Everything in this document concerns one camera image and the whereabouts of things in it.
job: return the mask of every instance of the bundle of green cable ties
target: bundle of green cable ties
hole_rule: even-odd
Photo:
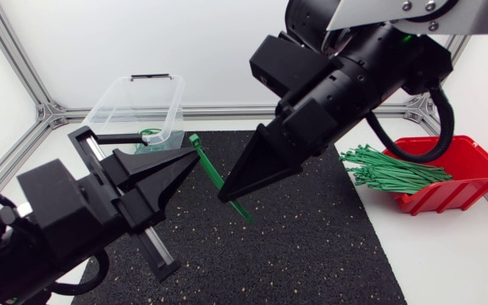
[[[415,194],[431,183],[452,180],[441,167],[395,159],[368,144],[342,152],[340,160],[361,164],[346,171],[353,172],[356,186],[367,185],[376,190]]]

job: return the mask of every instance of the transparent storage box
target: transparent storage box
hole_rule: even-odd
[[[142,133],[148,146],[103,145],[109,155],[115,148],[125,153],[180,148],[184,131],[180,106],[184,80],[178,75],[133,75],[115,80],[104,92],[82,125],[98,135]]]

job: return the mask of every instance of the white floor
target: white floor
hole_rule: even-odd
[[[189,121],[186,129],[252,130],[259,122]],[[403,119],[383,119],[381,123],[393,139],[426,136],[418,125]],[[86,167],[67,138],[77,127],[66,125],[55,130],[20,172],[60,158],[75,178],[86,175]],[[340,139],[336,147],[343,152],[366,143],[383,148],[366,123],[361,123]],[[447,210],[412,217],[401,213],[384,192],[365,186],[357,190],[408,304],[488,304],[487,201],[480,200],[466,212]],[[3,193],[16,202],[25,202],[16,179],[9,182]],[[77,283],[85,267],[82,264],[60,281]],[[71,301],[71,297],[55,295],[50,303],[64,305]]]

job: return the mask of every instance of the speckled mat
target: speckled mat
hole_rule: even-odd
[[[252,133],[199,132],[223,175]],[[187,137],[184,146],[190,146]],[[155,227],[182,268],[159,284],[124,236],[107,247],[111,268],[81,304],[405,304],[378,237],[332,147],[290,177],[239,200],[249,225],[200,164]],[[84,278],[97,267],[91,263]]]

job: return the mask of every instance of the red bin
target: red bin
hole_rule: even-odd
[[[437,142],[438,136],[408,137],[396,144],[408,153],[423,154]],[[384,154],[394,157],[385,150]],[[443,167],[453,181],[437,182],[413,194],[392,192],[404,213],[412,216],[425,211],[442,213],[448,208],[466,211],[488,192],[488,153],[468,136],[454,136],[451,146],[430,165]]]

